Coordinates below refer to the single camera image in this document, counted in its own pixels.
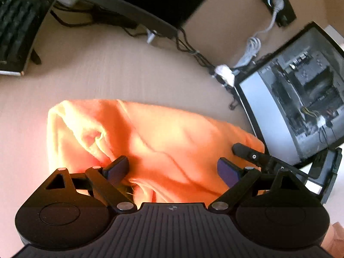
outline orange cloth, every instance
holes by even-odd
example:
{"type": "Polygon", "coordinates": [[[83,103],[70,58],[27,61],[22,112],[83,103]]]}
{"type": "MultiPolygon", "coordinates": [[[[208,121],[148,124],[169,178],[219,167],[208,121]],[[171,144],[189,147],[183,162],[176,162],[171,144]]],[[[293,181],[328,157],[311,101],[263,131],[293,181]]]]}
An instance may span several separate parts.
{"type": "Polygon", "coordinates": [[[253,135],[229,123],[167,107],[120,100],[64,101],[49,111],[49,168],[69,172],[107,166],[126,155],[134,202],[204,202],[227,185],[217,174],[226,157],[239,167],[252,164],[232,153],[234,143],[264,151],[253,135]]]}

